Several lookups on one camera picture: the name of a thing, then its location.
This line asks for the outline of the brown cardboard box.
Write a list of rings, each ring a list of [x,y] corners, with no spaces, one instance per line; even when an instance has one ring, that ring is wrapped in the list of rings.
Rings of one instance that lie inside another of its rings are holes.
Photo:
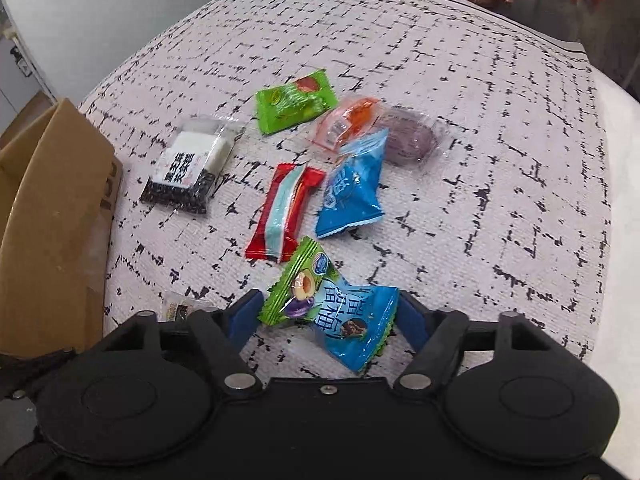
[[[68,99],[1,151],[1,351],[84,351],[103,335],[122,164]]]

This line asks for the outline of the purple round cake packet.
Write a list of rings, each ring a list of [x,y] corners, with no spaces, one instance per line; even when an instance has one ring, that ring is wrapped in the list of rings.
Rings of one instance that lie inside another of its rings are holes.
[[[392,165],[425,169],[442,152],[449,136],[446,122],[432,115],[394,106],[384,110],[372,126],[387,130],[385,159]]]

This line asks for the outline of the blue biscuit packet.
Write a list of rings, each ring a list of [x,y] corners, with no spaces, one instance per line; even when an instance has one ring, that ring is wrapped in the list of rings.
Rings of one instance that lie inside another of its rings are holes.
[[[340,148],[323,193],[314,234],[326,238],[357,226],[381,220],[378,184],[385,159],[388,129],[352,140]]]

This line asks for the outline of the white patterned bed cover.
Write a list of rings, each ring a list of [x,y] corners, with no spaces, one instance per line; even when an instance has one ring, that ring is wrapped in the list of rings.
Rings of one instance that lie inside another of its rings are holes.
[[[105,327],[166,292],[227,307],[277,279],[245,255],[273,174],[337,158],[315,122],[262,134],[256,96],[316,70],[339,99],[378,104],[388,132],[381,219],[323,242],[344,277],[473,318],[515,311],[590,356],[611,229],[591,64],[463,0],[213,0],[115,68],[81,104],[124,170]],[[141,200],[193,116],[243,131],[203,217]]]

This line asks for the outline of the blue candy wrapper packet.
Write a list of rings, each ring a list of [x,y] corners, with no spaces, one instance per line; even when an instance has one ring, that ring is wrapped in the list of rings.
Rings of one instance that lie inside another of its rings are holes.
[[[309,321],[326,351],[358,374],[384,346],[398,300],[397,287],[354,286],[324,278]]]

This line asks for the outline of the orange pink snack packet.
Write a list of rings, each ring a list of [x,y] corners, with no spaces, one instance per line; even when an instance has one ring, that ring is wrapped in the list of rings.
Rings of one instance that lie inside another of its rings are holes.
[[[366,134],[384,110],[377,98],[346,94],[337,107],[319,119],[311,143],[336,154],[345,144]]]

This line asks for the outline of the green plum candy packet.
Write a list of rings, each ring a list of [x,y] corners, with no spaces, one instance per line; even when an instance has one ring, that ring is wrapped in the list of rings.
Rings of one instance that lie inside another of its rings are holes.
[[[322,246],[305,236],[298,244],[290,261],[269,289],[258,320],[268,326],[290,321],[312,322],[319,314],[326,296],[334,298],[336,289],[348,281],[338,272]]]

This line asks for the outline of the red white snack bar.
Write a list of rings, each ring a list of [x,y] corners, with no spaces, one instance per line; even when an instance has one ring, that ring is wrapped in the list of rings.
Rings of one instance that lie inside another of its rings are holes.
[[[308,165],[279,164],[245,258],[287,262],[296,251],[297,233],[311,192],[326,173]]]

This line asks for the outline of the black white rice cake packet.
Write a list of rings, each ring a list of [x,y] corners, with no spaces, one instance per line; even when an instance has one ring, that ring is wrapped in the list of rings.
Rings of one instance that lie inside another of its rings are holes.
[[[162,151],[140,195],[142,203],[206,214],[216,182],[246,125],[224,116],[192,116]]]

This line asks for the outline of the small clear brown packet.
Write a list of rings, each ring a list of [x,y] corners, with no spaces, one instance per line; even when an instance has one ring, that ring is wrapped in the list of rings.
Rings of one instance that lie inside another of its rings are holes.
[[[185,321],[192,312],[197,310],[210,313],[218,311],[218,308],[207,300],[182,296],[176,292],[165,292],[160,309],[160,320],[162,322]]]

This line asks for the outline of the green snack packet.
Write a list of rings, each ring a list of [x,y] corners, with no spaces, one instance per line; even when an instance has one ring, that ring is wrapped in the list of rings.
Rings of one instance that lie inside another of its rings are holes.
[[[255,94],[258,129],[265,136],[311,122],[337,107],[325,70]]]

